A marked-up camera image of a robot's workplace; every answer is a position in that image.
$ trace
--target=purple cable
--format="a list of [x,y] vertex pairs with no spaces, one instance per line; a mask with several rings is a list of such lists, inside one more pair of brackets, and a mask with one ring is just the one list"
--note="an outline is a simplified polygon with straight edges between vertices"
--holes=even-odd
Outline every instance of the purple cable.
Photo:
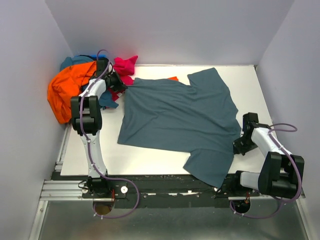
[[[97,59],[98,59],[99,53],[100,53],[101,51],[106,51],[106,52],[108,52],[108,51],[105,50],[105,49],[100,50],[100,51],[97,53],[97,55],[96,55],[96,58],[97,58]],[[125,182],[127,182],[127,183],[132,184],[132,185],[134,186],[135,190],[136,190],[137,199],[136,199],[136,203],[135,203],[134,207],[133,207],[130,211],[128,211],[127,213],[125,213],[125,214],[123,214],[123,215],[119,215],[119,216],[104,216],[104,215],[99,215],[99,214],[97,214],[97,212],[96,212],[96,205],[94,204],[94,206],[93,206],[93,211],[94,211],[94,213],[95,213],[96,215],[98,215],[99,217],[105,218],[105,219],[118,219],[118,218],[122,218],[122,217],[125,217],[125,216],[131,214],[131,213],[137,208],[137,206],[138,206],[138,204],[139,204],[139,200],[140,200],[140,194],[139,194],[138,187],[137,187],[137,185],[134,184],[133,181],[131,181],[131,180],[129,180],[129,179],[107,177],[107,176],[103,175],[103,174],[98,170],[98,168],[96,167],[96,164],[95,164],[95,162],[93,161],[92,156],[91,156],[90,138],[88,137],[88,135],[86,134],[86,132],[85,132],[85,130],[84,130],[84,123],[83,123],[83,106],[84,106],[84,99],[85,99],[85,97],[87,96],[87,94],[88,94],[88,92],[90,91],[90,89],[92,88],[92,86],[95,85],[96,82],[97,82],[99,79],[101,79],[102,76],[108,71],[110,62],[111,62],[111,61],[109,60],[109,62],[108,62],[108,64],[107,64],[105,70],[103,71],[103,73],[101,73],[101,75],[98,76],[96,80],[94,80],[94,82],[88,87],[88,89],[86,90],[86,92],[85,92],[85,93],[83,94],[83,96],[81,97],[81,100],[80,100],[80,129],[81,129],[82,134],[85,136],[85,139],[87,140],[88,156],[89,156],[90,163],[92,164],[94,170],[95,170],[102,178],[104,178],[104,179],[106,179],[106,180],[109,180],[109,181],[125,181]]]
[[268,216],[244,215],[243,213],[237,212],[236,209],[235,209],[234,202],[230,201],[230,205],[229,206],[230,206],[230,208],[231,208],[231,210],[233,211],[234,214],[237,214],[239,216],[243,216],[243,217],[246,217],[246,218],[250,218],[250,219],[268,219],[268,218],[271,218],[274,215],[276,215],[280,211],[280,209],[282,208],[282,206],[284,204],[292,203],[292,202],[294,202],[295,200],[297,200],[299,198],[299,196],[301,194],[301,191],[302,191],[302,179],[301,179],[299,170],[297,168],[297,165],[296,165],[295,161],[293,160],[293,158],[290,156],[290,154],[283,148],[282,145],[280,145],[277,142],[275,137],[271,134],[272,132],[276,132],[276,131],[293,133],[293,132],[296,132],[298,129],[294,125],[291,125],[291,124],[288,124],[288,123],[277,123],[277,124],[271,125],[270,127],[279,126],[279,125],[285,125],[285,126],[289,126],[289,127],[293,128],[293,129],[277,129],[277,128],[270,129],[269,132],[268,132],[268,135],[271,138],[271,140],[274,142],[274,144],[288,157],[288,159],[290,160],[290,162],[291,162],[291,164],[293,166],[293,169],[294,169],[295,174],[296,174],[297,179],[298,179],[298,187],[297,187],[297,191],[296,191],[295,196],[293,198],[287,199],[287,200],[282,199],[282,198],[277,198],[277,197],[273,196],[274,199],[276,199],[277,201],[280,202],[280,205],[279,205],[278,209],[274,213],[272,213],[272,214],[270,214]]

